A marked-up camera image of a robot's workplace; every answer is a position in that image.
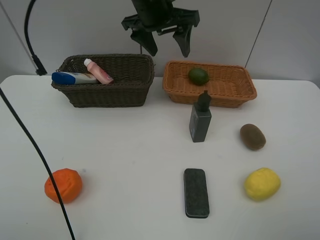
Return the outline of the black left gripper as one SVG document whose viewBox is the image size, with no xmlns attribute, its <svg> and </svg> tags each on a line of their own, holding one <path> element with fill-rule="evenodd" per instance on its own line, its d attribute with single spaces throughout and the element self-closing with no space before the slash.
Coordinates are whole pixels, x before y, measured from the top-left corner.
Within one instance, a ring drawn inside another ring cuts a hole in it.
<svg viewBox="0 0 320 240">
<path fill-rule="evenodd" d="M 132 4 L 137 14 L 125 17 L 121 24 L 125 30 L 133 30 L 130 35 L 133 41 L 155 56 L 158 47 L 152 32 L 159 36 L 174 32 L 182 55 L 189 56 L 192 27 L 200 22 L 198 10 L 176 8 L 172 0 L 132 0 Z"/>
</svg>

